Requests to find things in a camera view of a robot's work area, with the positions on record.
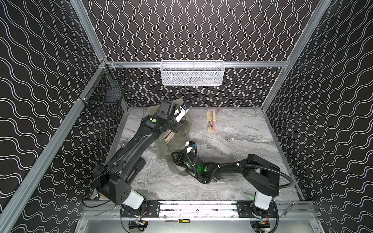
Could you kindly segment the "folding fan with pink paper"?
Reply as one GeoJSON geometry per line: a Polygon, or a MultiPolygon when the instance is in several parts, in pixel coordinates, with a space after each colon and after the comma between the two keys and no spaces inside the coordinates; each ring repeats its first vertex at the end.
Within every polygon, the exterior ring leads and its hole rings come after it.
{"type": "Polygon", "coordinates": [[[217,114],[219,113],[219,111],[219,108],[212,111],[212,128],[214,133],[217,132],[217,114]]]}

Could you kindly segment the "olive green tote bag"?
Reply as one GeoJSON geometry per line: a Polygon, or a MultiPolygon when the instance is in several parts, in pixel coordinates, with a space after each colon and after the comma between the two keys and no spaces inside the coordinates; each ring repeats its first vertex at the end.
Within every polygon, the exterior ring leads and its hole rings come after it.
{"type": "MultiPolygon", "coordinates": [[[[155,116],[156,114],[160,114],[162,117],[166,117],[167,119],[175,118],[175,110],[178,106],[183,104],[185,104],[183,99],[177,99],[175,101],[162,100],[160,105],[149,107],[148,114],[153,116],[155,116]]],[[[157,149],[158,159],[166,162],[168,168],[172,173],[186,176],[187,174],[184,172],[185,169],[177,168],[176,164],[173,162],[171,154],[173,152],[178,152],[184,149],[186,146],[186,142],[190,140],[189,133],[194,123],[190,109],[182,118],[182,120],[184,121],[182,128],[178,131],[178,133],[174,135],[174,137],[168,144],[166,144],[164,141],[164,137],[168,130],[162,133],[162,135],[155,141],[154,144],[157,149]]]]}

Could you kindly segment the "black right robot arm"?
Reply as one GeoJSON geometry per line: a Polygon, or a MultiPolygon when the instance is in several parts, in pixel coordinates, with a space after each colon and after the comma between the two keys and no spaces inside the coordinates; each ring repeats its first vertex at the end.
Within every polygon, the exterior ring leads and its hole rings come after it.
{"type": "Polygon", "coordinates": [[[185,168],[187,173],[202,184],[227,179],[230,175],[243,177],[256,189],[247,213],[257,219],[267,217],[270,203],[281,189],[294,185],[293,179],[281,172],[277,165],[255,154],[249,154],[246,159],[238,162],[223,164],[203,161],[192,147],[173,152],[171,156],[175,165],[185,168]]]}

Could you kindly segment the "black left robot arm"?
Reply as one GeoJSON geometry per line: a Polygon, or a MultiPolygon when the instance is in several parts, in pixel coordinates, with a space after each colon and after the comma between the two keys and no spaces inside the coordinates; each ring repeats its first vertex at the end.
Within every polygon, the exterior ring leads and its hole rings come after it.
{"type": "Polygon", "coordinates": [[[163,100],[155,114],[141,120],[133,138],[106,165],[94,169],[93,188],[116,205],[142,211],[145,198],[130,185],[145,164],[141,156],[163,133],[178,132],[188,111],[186,104],[163,100]]]}

